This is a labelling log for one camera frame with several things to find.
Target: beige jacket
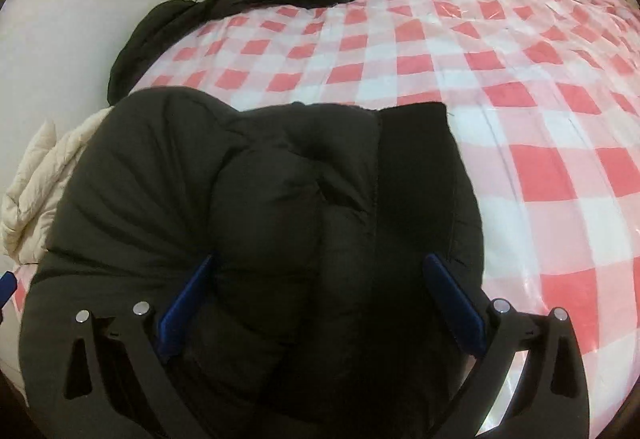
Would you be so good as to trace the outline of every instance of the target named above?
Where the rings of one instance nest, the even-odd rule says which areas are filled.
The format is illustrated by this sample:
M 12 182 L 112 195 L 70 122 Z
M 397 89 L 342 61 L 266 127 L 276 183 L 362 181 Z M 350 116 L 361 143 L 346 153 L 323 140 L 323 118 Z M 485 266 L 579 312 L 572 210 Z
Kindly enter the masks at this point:
M 18 264 L 38 263 L 56 207 L 78 159 L 110 108 L 88 117 L 56 141 L 56 127 L 45 122 L 33 136 L 14 181 L 2 197 L 0 253 Z

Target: metal bolt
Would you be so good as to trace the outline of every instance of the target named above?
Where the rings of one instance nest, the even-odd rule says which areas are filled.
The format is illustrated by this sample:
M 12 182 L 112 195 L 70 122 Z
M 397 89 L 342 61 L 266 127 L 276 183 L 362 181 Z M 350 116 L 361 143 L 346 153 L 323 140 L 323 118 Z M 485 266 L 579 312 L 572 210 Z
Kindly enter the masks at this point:
M 554 316 L 558 318 L 559 321 L 564 322 L 567 318 L 569 318 L 569 313 L 562 309 L 561 307 L 556 307 L 554 309 Z
M 89 316 L 91 316 L 89 314 L 89 311 L 87 311 L 86 309 L 82 309 L 81 311 L 78 311 L 78 314 L 76 315 L 76 322 L 78 322 L 79 324 L 83 324 L 84 322 L 89 320 Z
M 151 306 L 149 305 L 149 302 L 138 302 L 133 306 L 133 313 L 137 314 L 138 316 L 142 316 L 143 314 L 147 314 L 149 312 L 150 307 Z
M 507 302 L 504 298 L 496 298 L 494 300 L 494 309 L 498 311 L 498 313 L 508 313 L 511 309 L 511 304 Z

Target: black garment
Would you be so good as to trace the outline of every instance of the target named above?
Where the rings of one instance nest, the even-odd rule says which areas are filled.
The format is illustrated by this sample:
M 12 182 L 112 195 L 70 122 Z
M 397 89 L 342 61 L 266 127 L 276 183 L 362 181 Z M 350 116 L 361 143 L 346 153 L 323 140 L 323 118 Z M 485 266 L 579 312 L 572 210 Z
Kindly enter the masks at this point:
M 173 44 L 198 26 L 252 8 L 290 4 L 300 8 L 329 7 L 352 0 L 169 0 L 152 9 L 137 26 L 111 68 L 107 90 L 115 105 L 138 83 Z
M 136 92 L 108 115 L 48 248 L 20 361 L 31 408 L 63 431 L 74 424 L 56 421 L 54 402 L 75 314 L 140 300 L 162 314 L 219 254 L 166 367 L 216 439 L 423 437 L 459 387 L 463 355 L 421 259 L 459 260 L 478 285 L 483 261 L 444 105 L 238 112 L 183 88 Z

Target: gingham fabric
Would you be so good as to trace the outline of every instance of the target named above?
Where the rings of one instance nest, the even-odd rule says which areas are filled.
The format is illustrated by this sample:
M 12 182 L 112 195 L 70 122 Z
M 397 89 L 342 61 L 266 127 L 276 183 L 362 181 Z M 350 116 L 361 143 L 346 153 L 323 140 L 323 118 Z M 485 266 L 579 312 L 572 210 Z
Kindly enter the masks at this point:
M 209 22 L 137 89 L 186 85 L 237 109 L 441 100 L 484 224 L 484 290 L 566 308 L 591 436 L 640 374 L 640 15 L 620 0 L 356 0 Z M 484 429 L 497 425 L 514 363 Z

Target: wall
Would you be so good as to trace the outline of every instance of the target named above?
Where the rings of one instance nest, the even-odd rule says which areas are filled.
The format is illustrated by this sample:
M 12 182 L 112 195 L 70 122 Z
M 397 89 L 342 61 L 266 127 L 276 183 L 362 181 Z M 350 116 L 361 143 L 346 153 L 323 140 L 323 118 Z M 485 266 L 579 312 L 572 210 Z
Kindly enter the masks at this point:
M 163 0 L 7 0 L 0 10 L 0 193 L 45 118 L 58 135 L 106 106 L 111 64 Z M 0 256 L 0 274 L 12 263 Z M 5 308 L 0 368 L 17 375 L 17 320 Z

